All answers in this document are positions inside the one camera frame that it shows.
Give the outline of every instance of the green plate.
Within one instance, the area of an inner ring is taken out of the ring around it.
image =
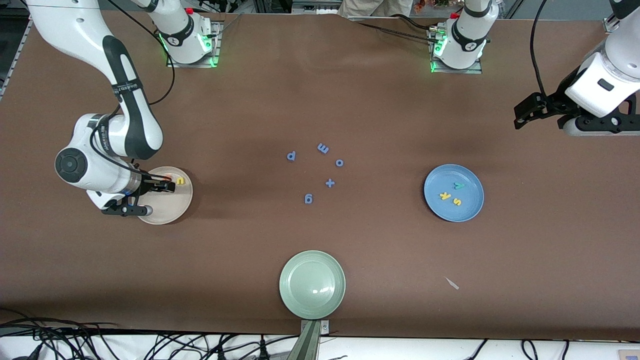
[[[329,316],[344,297],[346,281],[333,256],[303,251],[291,258],[280,274],[280,296],[289,311],[315,320]]]

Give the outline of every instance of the green led light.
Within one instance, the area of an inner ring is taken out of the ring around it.
[[[211,47],[211,44],[206,43],[202,40],[203,37],[198,37],[198,40],[200,41],[200,45],[202,46],[202,50],[204,51],[209,51],[209,48]]]
[[[435,46],[433,53],[437,56],[441,56],[444,53],[444,47],[447,45],[447,37],[443,37],[442,41],[439,41]]]
[[[167,50],[167,52],[169,51],[169,48],[166,46],[166,44],[164,43],[164,39],[162,37],[160,38],[160,42],[162,43],[162,46],[164,47],[164,50]]]

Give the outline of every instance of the plate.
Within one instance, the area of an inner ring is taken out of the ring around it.
[[[443,200],[440,194],[444,193],[450,197]],[[460,165],[446,164],[436,167],[427,176],[424,181],[424,198],[439,217],[451,222],[464,222],[473,219],[482,209],[484,190],[471,170]],[[460,205],[454,203],[455,199],[460,200]]]
[[[291,258],[280,274],[280,296],[289,311],[307,319],[329,316],[344,297],[346,281],[333,256],[317,250]]]
[[[138,217],[140,220],[151,225],[164,225],[176,221],[184,214],[191,204],[193,198],[193,184],[184,171],[175,167],[159,167],[149,171],[149,174],[164,175],[176,182],[178,178],[184,181],[175,185],[175,192],[148,192],[138,200],[140,205],[151,206],[153,211],[145,217]]]

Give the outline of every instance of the white plate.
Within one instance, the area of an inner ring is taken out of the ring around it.
[[[139,217],[140,220],[151,225],[164,225],[176,221],[191,204],[193,198],[191,179],[184,171],[175,167],[155,168],[149,174],[168,176],[173,182],[181,177],[184,179],[184,184],[176,184],[174,193],[148,192],[142,195],[138,204],[151,206],[153,212],[149,216]]]

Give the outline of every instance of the white floor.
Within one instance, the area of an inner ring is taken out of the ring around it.
[[[187,342],[194,336],[185,336],[180,339]],[[207,337],[209,345],[213,347],[218,343],[219,336],[211,335]],[[272,340],[279,336],[266,336],[265,339]],[[105,336],[114,353],[120,360],[142,360],[147,352],[154,346],[156,336],[153,335],[114,335]],[[251,341],[258,341],[259,336],[242,335],[225,344],[225,348],[233,348]],[[294,345],[296,339],[284,340],[268,346],[270,354],[281,354],[288,352]],[[103,360],[116,360],[104,346],[100,338],[93,339],[96,349]],[[392,338],[323,338],[321,340],[318,360],[335,360],[344,358],[345,360],[376,360],[376,359],[424,359],[424,360],[465,360],[476,350],[481,340],[441,340],[441,339],[392,339]],[[564,349],[562,341],[534,341],[538,358],[540,360],[560,360]],[[0,338],[0,360],[9,360],[19,356],[28,356],[38,345],[29,336],[14,336]],[[195,345],[207,348],[205,341],[199,339]],[[171,353],[181,345],[172,343],[166,346],[155,359],[168,359]],[[70,352],[65,345],[58,346],[59,351],[69,357]],[[255,345],[242,348],[234,352],[225,352],[228,360],[238,359],[247,354]],[[527,346],[530,356],[533,357],[531,349]],[[619,355],[619,350],[633,350]],[[640,357],[640,344],[630,343],[605,343],[573,341],[570,344],[566,360],[634,360],[633,356]],[[195,351],[182,351],[175,354],[175,360],[198,360],[201,355]],[[476,360],[527,360],[520,348],[519,340],[489,340],[484,346]],[[44,349],[40,353],[40,360],[55,360],[53,352]]]

